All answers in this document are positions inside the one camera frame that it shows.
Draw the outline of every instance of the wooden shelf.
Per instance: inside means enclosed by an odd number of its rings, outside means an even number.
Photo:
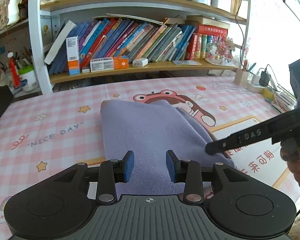
[[[28,26],[29,19],[21,20],[14,25],[8,26],[0,31],[0,39],[8,34],[14,33]]]
[[[156,62],[149,63],[145,67],[133,67],[132,64],[129,65],[127,69],[117,69],[117,70],[104,70],[97,72],[84,73],[79,75],[69,76],[69,73],[60,73],[50,75],[50,82],[60,83],[65,81],[90,78],[90,77],[100,77],[100,76],[108,76],[108,75],[119,75],[119,74],[128,74],[128,73],[140,73],[140,72],[153,72],[153,71],[175,71],[175,70],[211,70],[211,69],[219,69],[219,70],[237,70],[236,67],[228,67],[228,66],[218,66],[213,65],[204,59],[195,60],[200,62],[201,65],[189,66],[189,65],[174,65],[170,61],[166,62]]]
[[[102,7],[114,7],[114,6],[130,6],[130,7],[163,7],[177,9],[192,12],[197,11],[205,12],[207,16],[217,17],[220,20],[235,21],[235,15],[227,11],[215,8],[203,3],[188,1],[188,0],[60,0],[52,3],[47,3],[40,6],[40,10],[48,11],[53,14],[59,14],[64,12],[99,8]],[[244,24],[247,22],[242,17],[237,17],[237,20]]]

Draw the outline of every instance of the white book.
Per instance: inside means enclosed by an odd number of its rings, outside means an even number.
[[[68,21],[65,27],[62,29],[62,31],[59,33],[58,37],[54,41],[54,43],[51,46],[51,49],[49,50],[46,58],[44,59],[44,62],[46,64],[51,64],[51,62],[54,60],[56,55],[58,54],[59,49],[61,48],[61,45],[66,40],[68,34],[72,29],[76,27],[76,25],[72,21]]]

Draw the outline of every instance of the power adapter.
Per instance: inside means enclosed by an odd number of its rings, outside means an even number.
[[[259,84],[263,87],[267,87],[269,85],[269,81],[270,81],[270,77],[267,70],[262,71]]]

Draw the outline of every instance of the book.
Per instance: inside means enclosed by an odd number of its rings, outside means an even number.
[[[147,51],[147,49],[149,49],[149,47],[151,46],[151,44],[154,43],[159,38],[159,36],[161,35],[161,33],[166,28],[167,27],[165,25],[160,26],[159,29],[157,30],[157,32],[151,37],[151,39],[143,47],[143,49],[136,55],[135,59],[136,58],[140,58]]]
[[[121,56],[119,55],[120,52],[122,51],[122,49],[126,49],[126,42],[127,40],[130,40],[130,37],[138,30],[138,28],[141,26],[141,24],[137,24],[137,26],[135,26],[133,28],[133,30],[128,34],[128,36],[126,36],[123,41],[119,44],[119,46],[117,47],[117,49],[114,50],[114,52],[112,53],[112,56],[116,57],[116,56]]]
[[[175,28],[173,35],[170,37],[169,40],[167,40],[167,43],[168,43],[167,46],[165,46],[165,45],[163,46],[164,49],[160,53],[160,55],[156,58],[155,62],[165,61],[169,57],[170,53],[173,52],[173,49],[175,47],[176,39],[178,37],[180,37],[181,35],[182,35],[182,30],[179,27]]]
[[[163,39],[161,39],[161,41],[158,43],[158,45],[154,48],[154,50],[148,56],[149,61],[155,60],[159,56],[159,54],[167,47],[167,45],[170,42],[169,41],[170,36],[174,35],[176,28],[177,28],[177,24],[175,24],[172,27],[167,28],[166,35],[163,37]]]
[[[85,32],[87,31],[87,29],[89,28],[91,22],[85,22],[84,27],[82,28],[82,30],[79,32],[78,34],[78,39],[79,41],[81,40],[81,38],[83,37],[83,35],[85,34]]]
[[[158,39],[152,43],[152,45],[149,47],[149,49],[143,54],[143,58],[150,58],[149,55],[156,49],[157,46],[159,46],[159,43],[164,40],[164,37],[167,35],[167,33],[171,30],[171,27],[167,27],[158,37]]]
[[[78,23],[78,25],[70,31],[67,37],[72,37],[76,35],[79,31],[79,28],[82,26],[82,23],[84,22]],[[62,43],[61,48],[58,51],[56,57],[54,58],[48,73],[52,75],[53,73],[56,74],[59,71],[61,71],[61,69],[64,68],[64,65],[66,65],[66,61],[64,61],[64,64],[62,64],[62,61],[65,58],[66,58],[66,41]]]
[[[103,29],[106,27],[106,25],[108,24],[109,20],[108,19],[103,19],[103,21],[97,23],[94,28],[92,29],[92,34],[89,38],[89,36],[87,37],[86,41],[83,43],[83,49],[80,52],[80,65],[83,61],[83,59],[85,58],[85,56],[87,55],[89,49],[91,48],[91,46],[93,45],[94,41],[96,40],[96,38],[99,36],[99,34],[103,31]]]
[[[222,38],[226,38],[228,36],[228,29],[226,29],[226,28],[221,28],[221,27],[217,27],[217,26],[213,26],[213,25],[200,24],[199,22],[189,21],[189,20],[186,20],[185,23],[187,25],[196,27],[197,33],[207,34],[207,35],[212,35],[212,36],[220,36]]]
[[[185,20],[182,17],[175,17],[175,18],[164,18],[161,20],[163,24],[185,24]]]
[[[102,30],[102,32],[100,33],[100,35],[96,38],[96,40],[94,41],[93,45],[90,47],[89,51],[87,52],[86,56],[84,57],[84,59],[80,63],[80,67],[81,68],[84,67],[84,66],[89,65],[91,56],[96,51],[97,47],[99,46],[99,44],[101,42],[101,39],[103,38],[103,36],[106,36],[108,34],[108,32],[110,31],[110,29],[112,28],[112,26],[115,23],[116,23],[115,19],[110,19],[109,20],[108,24]]]
[[[183,41],[183,45],[182,45],[182,47],[181,47],[179,53],[177,54],[176,60],[179,60],[179,59],[180,59],[181,53],[182,53],[182,51],[184,50],[185,46],[187,45],[187,43],[188,43],[188,41],[189,41],[189,39],[190,39],[190,37],[191,37],[191,35],[192,35],[192,33],[194,32],[195,29],[196,29],[195,27],[191,27],[189,33],[187,33],[186,40]]]
[[[207,48],[207,36],[206,34],[202,34],[201,38],[201,52],[200,58],[204,59],[206,57],[206,48]]]
[[[121,48],[122,42],[127,38],[127,36],[138,26],[138,23],[133,23],[119,38],[119,40],[112,46],[112,48],[107,52],[105,57],[112,57],[114,53]]]
[[[131,27],[131,25],[134,23],[134,21],[131,21],[124,29],[123,29],[123,31],[121,32],[121,33],[119,33],[119,35],[118,35],[118,37],[114,40],[114,44],[116,44],[117,43],[117,41],[121,38],[121,36]]]
[[[189,40],[189,45],[186,50],[185,60],[193,60],[194,59],[194,50],[197,46],[198,35],[193,33]]]
[[[115,56],[122,56],[125,53],[128,44],[133,40],[134,37],[136,37],[146,27],[146,25],[147,25],[146,22],[144,22],[143,24],[139,25],[135,29],[135,31],[133,31],[131,33],[131,35],[129,35],[129,37],[127,37],[127,40],[124,42],[124,44],[122,45],[120,51],[118,51],[117,55],[115,55]]]
[[[178,25],[178,26],[179,26],[179,28],[181,28],[181,30],[182,30],[183,37],[182,37],[182,39],[178,42],[178,44],[176,45],[177,50],[176,50],[175,55],[174,55],[174,57],[173,57],[174,60],[176,60],[177,54],[178,54],[179,51],[181,50],[182,44],[183,44],[183,42],[186,40],[187,33],[188,33],[189,30],[190,30],[190,25],[180,24],[180,25]]]
[[[61,48],[61,45],[66,40],[66,37],[71,32],[71,30],[76,27],[76,25],[72,21],[68,21],[65,25],[65,27],[62,29],[62,31],[57,36],[56,40],[51,46],[51,49],[49,50],[47,56],[44,59],[44,62],[46,64],[51,64],[51,62],[56,57],[59,49]]]
[[[201,41],[202,41],[202,34],[198,33],[197,45],[194,49],[194,59],[200,59],[201,54]]]
[[[165,35],[165,38],[158,44],[158,46],[154,49],[154,51],[149,55],[149,60],[154,61],[156,60],[159,55],[164,51],[164,49],[170,44],[173,38],[177,35],[177,32],[180,31],[180,28],[177,29],[175,26],[174,28],[168,27],[170,30]]]
[[[213,20],[213,19],[206,18],[206,17],[200,16],[200,15],[187,15],[186,19],[190,20],[190,21],[195,21],[195,22],[198,22],[198,23],[204,24],[204,25],[212,25],[212,26],[216,26],[216,27],[225,28],[228,30],[230,29],[229,23]]]
[[[125,19],[120,24],[120,26],[114,31],[114,33],[111,35],[111,37],[108,39],[106,44],[103,46],[101,51],[98,54],[98,57],[104,57],[105,54],[108,52],[108,50],[111,48],[111,46],[116,42],[116,40],[121,36],[122,32],[128,27],[128,25],[131,23],[131,20]]]
[[[91,58],[98,58],[99,57],[99,53],[101,51],[101,49],[103,48],[103,46],[106,44],[106,42],[110,39],[110,37],[112,36],[112,34],[115,32],[115,30],[120,26],[120,24],[123,22],[122,19],[118,19],[115,24],[112,26],[112,28],[108,31],[106,37],[101,41],[101,43],[99,44],[98,48],[96,49],[96,51],[93,53]]]
[[[143,46],[152,38],[152,36],[156,33],[158,29],[158,27],[152,28],[149,34],[145,35],[143,39],[133,48],[133,50],[128,55],[129,63],[131,63],[134,60],[137,53],[139,53],[139,51],[142,50]]]
[[[153,28],[153,25],[148,23],[140,32],[137,34],[132,41],[127,45],[127,50],[124,55],[128,55],[130,51],[146,36],[149,31]]]
[[[82,49],[82,45],[85,42],[86,38],[92,31],[93,27],[98,23],[98,20],[94,20],[89,27],[87,28],[86,32],[82,35],[81,39],[79,40],[79,49]]]

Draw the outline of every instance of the folded towel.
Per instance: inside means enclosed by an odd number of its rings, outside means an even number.
[[[166,152],[178,159],[191,159],[212,167],[223,162],[234,167],[222,153],[205,153],[212,139],[196,119],[165,100],[151,104],[121,100],[104,101],[101,124],[106,159],[122,159],[129,150],[135,164],[130,181],[117,183],[117,195],[166,195],[183,192],[184,183],[174,184],[166,167]]]

